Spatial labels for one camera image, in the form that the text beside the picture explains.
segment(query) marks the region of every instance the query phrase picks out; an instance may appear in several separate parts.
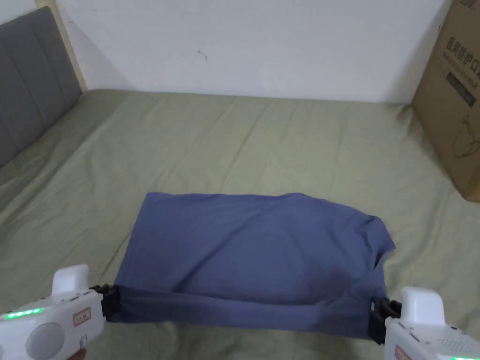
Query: headboard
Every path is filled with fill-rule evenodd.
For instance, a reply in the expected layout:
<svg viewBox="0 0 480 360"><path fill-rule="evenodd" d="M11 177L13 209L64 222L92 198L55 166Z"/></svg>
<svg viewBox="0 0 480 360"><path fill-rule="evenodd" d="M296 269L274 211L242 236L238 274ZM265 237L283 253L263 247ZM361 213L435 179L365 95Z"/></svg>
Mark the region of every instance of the headboard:
<svg viewBox="0 0 480 360"><path fill-rule="evenodd" d="M81 94L50 8L0 25L0 167L38 139Z"/></svg>

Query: white wall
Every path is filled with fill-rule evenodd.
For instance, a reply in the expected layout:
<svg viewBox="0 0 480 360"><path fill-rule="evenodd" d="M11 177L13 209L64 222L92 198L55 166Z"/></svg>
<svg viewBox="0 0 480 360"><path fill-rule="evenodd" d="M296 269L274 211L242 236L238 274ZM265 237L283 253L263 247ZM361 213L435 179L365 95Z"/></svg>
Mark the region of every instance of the white wall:
<svg viewBox="0 0 480 360"><path fill-rule="evenodd" d="M0 23L36 8L35 0L0 0Z"/></svg>
<svg viewBox="0 0 480 360"><path fill-rule="evenodd" d="M57 0L88 88L409 102L450 0Z"/></svg>

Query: blue cloth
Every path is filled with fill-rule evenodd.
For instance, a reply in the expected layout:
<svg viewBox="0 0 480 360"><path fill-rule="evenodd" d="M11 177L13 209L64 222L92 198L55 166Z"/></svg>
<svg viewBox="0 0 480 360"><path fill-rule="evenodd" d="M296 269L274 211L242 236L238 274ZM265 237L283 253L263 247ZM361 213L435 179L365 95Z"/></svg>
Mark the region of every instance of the blue cloth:
<svg viewBox="0 0 480 360"><path fill-rule="evenodd" d="M299 193L149 193L115 283L116 322L367 337L386 296L382 221Z"/></svg>

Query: white controller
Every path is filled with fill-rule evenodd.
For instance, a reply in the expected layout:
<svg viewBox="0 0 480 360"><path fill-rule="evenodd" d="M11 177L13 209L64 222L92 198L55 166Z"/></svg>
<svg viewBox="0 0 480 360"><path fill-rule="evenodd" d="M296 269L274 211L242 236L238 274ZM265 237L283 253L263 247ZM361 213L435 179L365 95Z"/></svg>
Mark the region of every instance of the white controller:
<svg viewBox="0 0 480 360"><path fill-rule="evenodd" d="M385 327L385 360L480 359L480 344L445 323L442 298L432 290L403 288L401 315Z"/></svg>
<svg viewBox="0 0 480 360"><path fill-rule="evenodd" d="M52 295L0 315L0 360L66 360L103 331L103 295L87 265L60 269Z"/></svg>

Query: mattress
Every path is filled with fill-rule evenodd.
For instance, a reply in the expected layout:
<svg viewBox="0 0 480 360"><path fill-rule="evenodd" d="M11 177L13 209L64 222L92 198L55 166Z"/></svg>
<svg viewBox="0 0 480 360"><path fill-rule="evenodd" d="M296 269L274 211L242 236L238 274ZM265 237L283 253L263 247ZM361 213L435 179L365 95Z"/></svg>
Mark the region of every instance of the mattress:
<svg viewBox="0 0 480 360"><path fill-rule="evenodd" d="M0 312L86 263L112 283L147 192L325 198L379 216L388 293L424 286L480 339L480 205L453 188L410 107L95 90L0 168ZM88 359L381 359L373 342L184 324L107 324Z"/></svg>

